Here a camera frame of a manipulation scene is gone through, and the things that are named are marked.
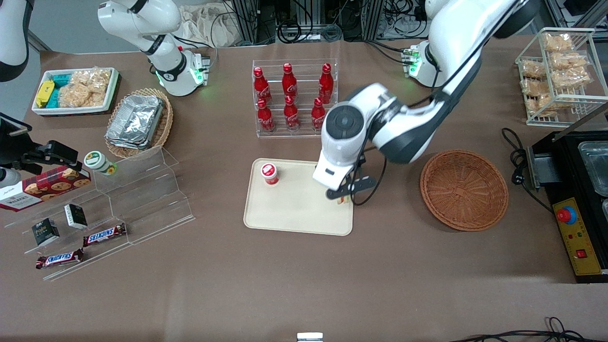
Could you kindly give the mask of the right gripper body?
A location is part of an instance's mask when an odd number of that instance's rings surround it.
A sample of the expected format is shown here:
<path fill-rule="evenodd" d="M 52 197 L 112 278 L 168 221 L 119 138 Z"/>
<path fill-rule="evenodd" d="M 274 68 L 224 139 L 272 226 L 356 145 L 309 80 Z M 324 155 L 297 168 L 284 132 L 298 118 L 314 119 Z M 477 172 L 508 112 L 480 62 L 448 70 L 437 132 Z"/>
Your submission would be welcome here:
<path fill-rule="evenodd" d="M 38 149 L 41 144 L 29 136 L 32 126 L 2 114 L 0 124 L 0 164 L 7 169 L 40 174 L 44 154 Z"/>

